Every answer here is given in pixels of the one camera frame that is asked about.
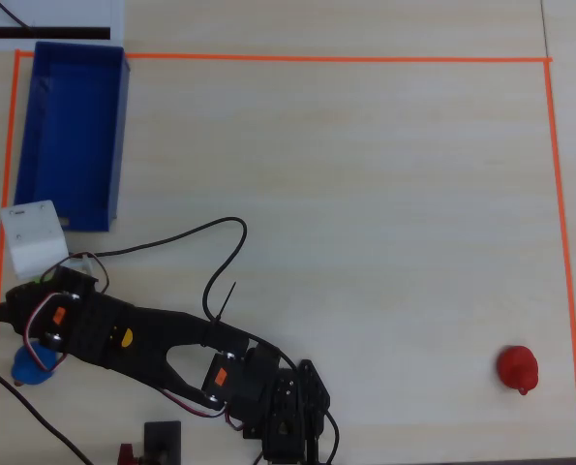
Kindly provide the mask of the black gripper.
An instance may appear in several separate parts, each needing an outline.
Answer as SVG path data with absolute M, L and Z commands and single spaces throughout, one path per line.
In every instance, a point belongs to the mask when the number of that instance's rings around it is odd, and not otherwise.
M 96 289 L 98 279 L 84 272 L 59 266 L 50 278 L 43 282 L 31 282 L 13 288 L 6 293 L 6 302 L 0 303 L 0 323 L 12 327 L 22 335 L 29 317 L 49 296 L 30 327 L 30 333 L 40 335 L 53 325 L 53 316 L 58 307 L 68 311 Z

